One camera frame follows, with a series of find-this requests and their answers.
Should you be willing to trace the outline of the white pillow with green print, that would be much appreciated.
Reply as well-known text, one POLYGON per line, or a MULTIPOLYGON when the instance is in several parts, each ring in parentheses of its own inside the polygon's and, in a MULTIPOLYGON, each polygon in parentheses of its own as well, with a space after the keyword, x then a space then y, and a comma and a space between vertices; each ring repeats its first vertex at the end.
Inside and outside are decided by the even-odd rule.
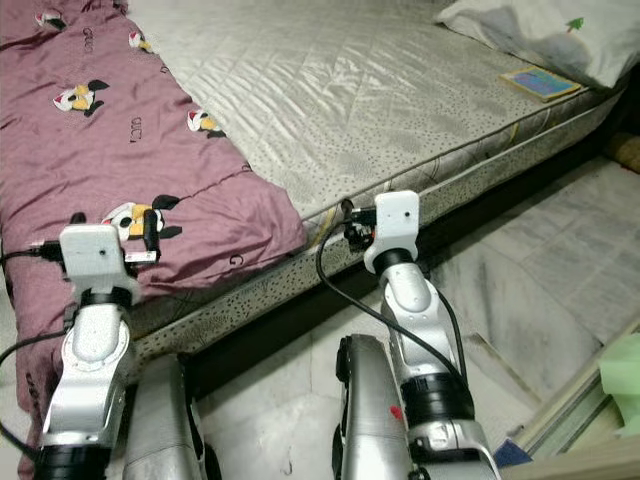
POLYGON ((591 87, 640 67, 640 0, 456 0, 434 20, 591 87))

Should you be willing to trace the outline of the maroon cartoon print blanket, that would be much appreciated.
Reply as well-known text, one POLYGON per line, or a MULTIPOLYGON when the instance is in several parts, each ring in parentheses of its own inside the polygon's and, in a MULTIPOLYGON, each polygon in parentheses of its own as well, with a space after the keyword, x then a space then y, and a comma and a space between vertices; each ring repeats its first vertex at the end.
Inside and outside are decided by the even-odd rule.
POLYGON ((160 256, 143 300, 206 291, 269 268, 305 242, 282 187, 261 178, 197 108, 128 17, 127 0, 0 0, 1 247, 19 337, 17 403, 37 445, 61 374, 56 333, 76 300, 55 262, 28 255, 77 212, 160 256))

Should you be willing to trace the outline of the grey quilted mattress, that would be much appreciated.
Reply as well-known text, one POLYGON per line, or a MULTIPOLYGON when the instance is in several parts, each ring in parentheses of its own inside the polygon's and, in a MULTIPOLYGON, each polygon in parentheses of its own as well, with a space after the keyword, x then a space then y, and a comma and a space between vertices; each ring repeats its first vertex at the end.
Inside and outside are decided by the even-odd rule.
POLYGON ((142 357, 193 353, 319 284, 340 201, 419 193, 422 224, 598 131, 625 88, 541 102, 525 61, 436 23, 430 0, 138 0, 129 17, 260 177, 306 246, 279 264, 138 312, 142 357))

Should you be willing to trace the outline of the grey left robot leg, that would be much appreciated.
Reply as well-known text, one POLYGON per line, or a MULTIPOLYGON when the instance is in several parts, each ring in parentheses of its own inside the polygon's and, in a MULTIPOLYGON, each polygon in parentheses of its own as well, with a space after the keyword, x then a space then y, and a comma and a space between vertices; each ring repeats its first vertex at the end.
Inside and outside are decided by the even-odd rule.
POLYGON ((221 480, 200 435, 182 355, 147 362, 134 389, 123 480, 221 480))

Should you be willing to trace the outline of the grey robot leg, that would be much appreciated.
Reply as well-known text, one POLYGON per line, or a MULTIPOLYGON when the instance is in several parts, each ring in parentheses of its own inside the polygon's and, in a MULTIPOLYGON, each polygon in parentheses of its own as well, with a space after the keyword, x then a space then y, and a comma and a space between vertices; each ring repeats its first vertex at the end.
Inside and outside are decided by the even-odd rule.
POLYGON ((123 480, 221 480, 200 435, 182 355, 147 362, 134 389, 123 480))
POLYGON ((340 340, 335 374, 346 401, 332 444, 335 480, 410 480, 401 392, 384 344, 374 335, 340 340))

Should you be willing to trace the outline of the grey right robot leg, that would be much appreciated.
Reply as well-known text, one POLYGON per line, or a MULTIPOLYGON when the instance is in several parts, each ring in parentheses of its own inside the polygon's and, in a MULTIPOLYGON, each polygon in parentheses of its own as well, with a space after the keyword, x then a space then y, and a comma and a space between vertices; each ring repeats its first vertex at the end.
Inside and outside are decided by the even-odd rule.
POLYGON ((410 480, 401 392, 384 344, 374 335, 340 340, 335 374, 346 401, 332 444, 335 480, 410 480))

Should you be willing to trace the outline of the brown woven mat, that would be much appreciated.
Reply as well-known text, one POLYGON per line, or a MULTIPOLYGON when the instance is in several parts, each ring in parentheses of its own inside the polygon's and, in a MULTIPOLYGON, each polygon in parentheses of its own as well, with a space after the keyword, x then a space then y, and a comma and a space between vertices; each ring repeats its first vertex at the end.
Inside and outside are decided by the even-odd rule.
POLYGON ((622 168, 640 175, 640 134, 614 133, 605 146, 604 155, 622 168))

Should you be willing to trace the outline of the tan sliding door track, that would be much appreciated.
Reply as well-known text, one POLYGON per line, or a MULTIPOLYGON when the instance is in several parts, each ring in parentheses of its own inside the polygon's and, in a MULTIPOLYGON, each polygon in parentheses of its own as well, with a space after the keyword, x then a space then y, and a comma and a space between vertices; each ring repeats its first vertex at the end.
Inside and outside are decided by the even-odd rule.
POLYGON ((504 480, 640 480, 640 434, 620 436, 623 420, 605 393, 596 353, 512 443, 531 460, 504 467, 504 480))

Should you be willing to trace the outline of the light green object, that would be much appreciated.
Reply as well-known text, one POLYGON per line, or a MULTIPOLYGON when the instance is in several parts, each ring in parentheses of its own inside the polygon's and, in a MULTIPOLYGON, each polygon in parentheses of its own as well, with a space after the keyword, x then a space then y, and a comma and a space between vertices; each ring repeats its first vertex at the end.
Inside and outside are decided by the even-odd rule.
POLYGON ((599 360, 604 393, 620 411, 620 436, 640 435, 640 333, 622 335, 599 360))

